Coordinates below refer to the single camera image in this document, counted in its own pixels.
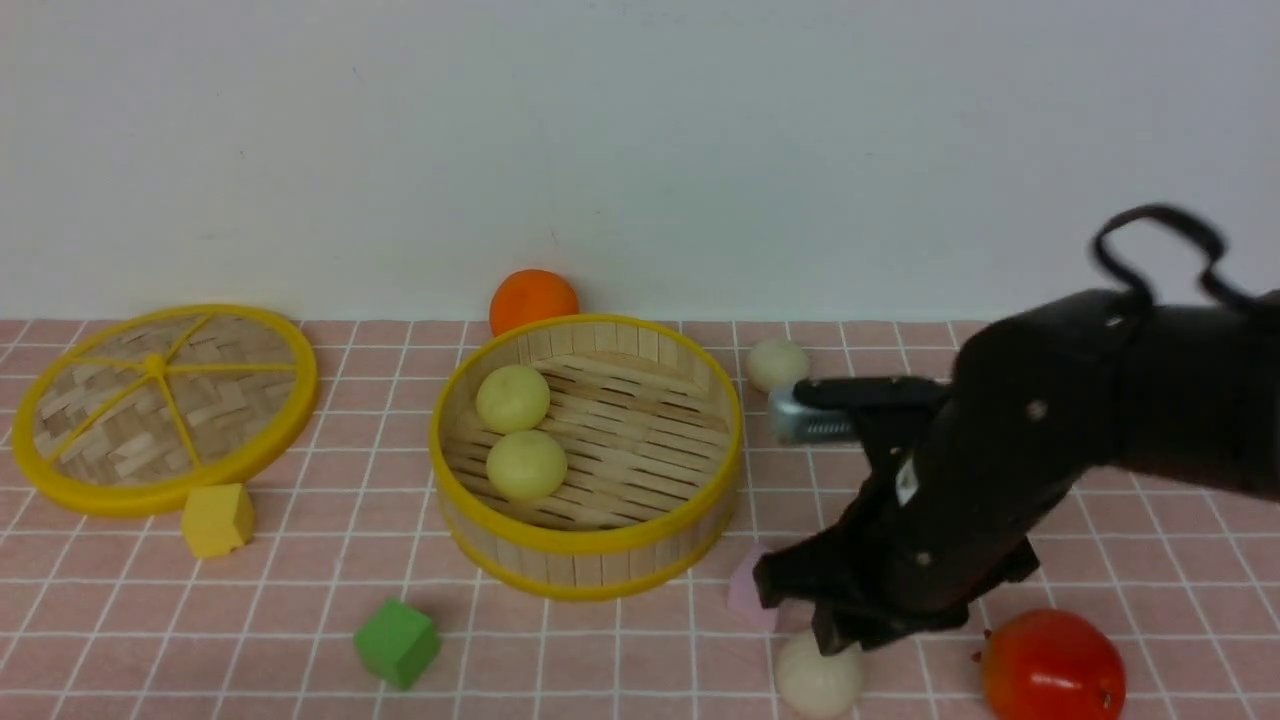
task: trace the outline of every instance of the steamer basket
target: steamer basket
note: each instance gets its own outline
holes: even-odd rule
[[[536,368],[552,388],[538,427],[568,454],[550,497],[508,502],[485,459],[499,436],[475,411],[498,368]],[[440,393],[430,430],[454,542],[490,575],[554,600],[635,594],[689,569],[737,503],[742,413],[723,369],[652,323],[571,315],[490,341]]]

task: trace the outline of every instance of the green cube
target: green cube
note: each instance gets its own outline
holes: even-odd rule
[[[356,652],[365,670],[407,691],[439,655],[440,635],[430,618],[389,598],[356,633]]]

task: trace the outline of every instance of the pink cube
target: pink cube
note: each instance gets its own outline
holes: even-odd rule
[[[728,609],[760,630],[773,633],[778,629],[778,609],[767,610],[760,606],[755,579],[751,578],[755,562],[765,552],[769,552],[769,548],[760,543],[753,544],[737,570],[733,570],[733,575],[728,579]]]

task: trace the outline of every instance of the yellow rim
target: yellow rim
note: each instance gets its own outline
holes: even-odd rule
[[[684,345],[698,355],[700,360],[707,363],[716,379],[721,382],[724,391],[728,393],[731,404],[730,410],[736,421],[733,423],[731,443],[724,461],[721,464],[716,477],[707,484],[707,487],[690,498],[689,502],[660,518],[613,530],[564,532],[526,525],[493,510],[484,502],[480,502],[480,500],[462,487],[462,483],[453,477],[453,471],[449,469],[448,462],[444,461],[444,452],[440,450],[439,442],[440,418],[444,414],[444,401],[449,397],[449,393],[454,391],[458,380],[466,374],[466,372],[474,364],[479,363],[480,359],[502,345],[508,337],[554,325],[575,323],[621,323],[649,329],[668,337],[680,345]],[[484,347],[467,357],[449,377],[448,382],[444,384],[444,389],[435,401],[435,411],[431,414],[431,429],[428,445],[431,451],[431,466],[435,469],[436,486],[442,492],[444,492],[445,496],[448,496],[449,501],[458,509],[460,512],[490,533],[511,541],[517,546],[527,547],[530,550],[540,550],[543,552],[622,552],[635,547],[650,544],[682,530],[689,524],[698,521],[704,514],[707,514],[710,506],[724,495],[727,489],[732,488],[739,455],[742,451],[742,409],[737,397],[737,388],[733,387],[733,380],[730,379],[724,369],[719,366],[719,363],[717,363],[710,354],[685,336],[669,331],[659,324],[637,320],[635,318],[620,315],[570,315],[563,318],[550,318],[508,331],[502,336],[493,338],[485,343]]]
[[[726,528],[733,520],[735,507],[730,507],[724,518],[717,523],[714,532],[707,537],[691,553],[682,557],[675,565],[654,573],[652,575],[645,575],[644,578],[636,578],[626,583],[618,583],[616,585],[602,585],[602,587],[575,587],[575,585],[552,585],[548,583],[539,583],[536,580],[530,580],[529,578],[512,573],[506,568],[502,568],[493,560],[485,557],[480,551],[475,548],[466,537],[457,532],[453,527],[453,521],[449,519],[448,514],[444,514],[444,524],[449,528],[449,534],[453,536],[453,542],[457,543],[458,550],[462,555],[466,555],[472,562],[475,562],[481,570],[489,575],[497,578],[498,580],[507,583],[508,585],[525,591],[530,594],[536,594],[539,597],[545,597],[550,600],[557,600],[562,602],[599,602],[602,600],[617,600],[620,597],[627,597],[632,594],[640,594],[645,591],[652,591],[653,588],[666,584],[672,578],[678,577],[685,570],[689,570],[698,564],[699,560],[710,552],[712,547],[719,541],[721,536],[724,534]]]
[[[52,469],[52,466],[50,466],[49,462],[45,461],[44,457],[41,457],[35,443],[35,418],[41,397],[44,397],[49,386],[63,370],[72,364],[86,361],[86,352],[90,348],[96,347],[101,342],[123,332],[160,320],[201,315],[204,315],[204,318],[200,318],[193,327],[183,333],[178,342],[174,343],[174,347],[170,348],[166,360],[173,357],[177,348],[180,347],[180,345],[186,342],[187,338],[189,338],[191,334],[193,334],[201,325],[204,325],[205,322],[215,315],[232,315],[257,322],[279,333],[280,337],[288,343],[294,357],[293,365],[246,364],[242,368],[246,372],[292,370],[296,375],[293,389],[289,393],[288,400],[284,402],[279,414],[271,420],[271,424],[268,425],[266,429],[244,443],[244,446],[239,450],[214,464],[197,466],[195,471],[188,473],[187,475],[146,487],[109,488],[82,483],[58,473]],[[211,368],[219,370],[229,369],[224,365],[201,365],[198,368],[202,370],[210,370]],[[195,366],[183,366],[179,370],[164,368],[163,372],[189,373],[193,370]],[[147,375],[143,374],[143,380],[140,380],[134,386],[125,389],[136,389],[136,386],[145,382],[146,378]],[[173,397],[168,389],[168,383],[161,383],[161,392],[164,393],[165,400],[170,404],[170,407],[173,407]],[[90,418],[90,420],[93,420],[106,413],[111,405],[125,395],[127,392],[119,393],[115,398],[100,407],[97,413],[95,413],[93,418]],[[172,512],[182,509],[182,505],[187,498],[187,493],[193,488],[221,483],[248,482],[253,475],[262,471],[276,457],[279,457],[280,454],[288,450],[289,445],[292,445],[293,441],[302,433],[302,429],[306,428],[311,413],[315,410],[317,395],[319,373],[316,370],[315,351],[311,348],[311,343],[307,342],[306,336],[303,336],[297,327],[280,315],[266,310],[259,310],[256,307],[244,307],[238,305],[191,305],[186,307],[172,307],[151,313],[148,315],[142,315],[95,333],[45,369],[31,388],[27,389],[27,395],[23,397],[22,404],[18,406],[18,413],[14,416],[14,461],[37,491],[55,503],[76,512],[115,518],[138,518]],[[183,445],[186,445],[187,450],[191,451],[191,438],[187,434],[186,425],[177,420],[177,414],[174,415]]]

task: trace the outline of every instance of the red tomato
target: red tomato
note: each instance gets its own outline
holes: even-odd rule
[[[992,633],[982,685],[1000,720],[1115,720],[1125,702],[1120,652],[1062,610],[1032,610]]]

